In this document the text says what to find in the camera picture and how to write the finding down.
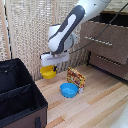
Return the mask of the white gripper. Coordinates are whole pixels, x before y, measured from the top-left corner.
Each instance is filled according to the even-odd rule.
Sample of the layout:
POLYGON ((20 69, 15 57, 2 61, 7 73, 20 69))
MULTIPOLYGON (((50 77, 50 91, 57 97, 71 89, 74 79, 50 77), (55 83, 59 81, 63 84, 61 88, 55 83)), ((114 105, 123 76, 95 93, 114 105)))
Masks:
MULTIPOLYGON (((41 64, 43 67, 55 65, 69 60, 69 53, 62 52, 61 54, 53 55, 51 52, 43 53, 41 55, 41 64)), ((57 66, 54 66, 54 72, 57 72, 57 66)))

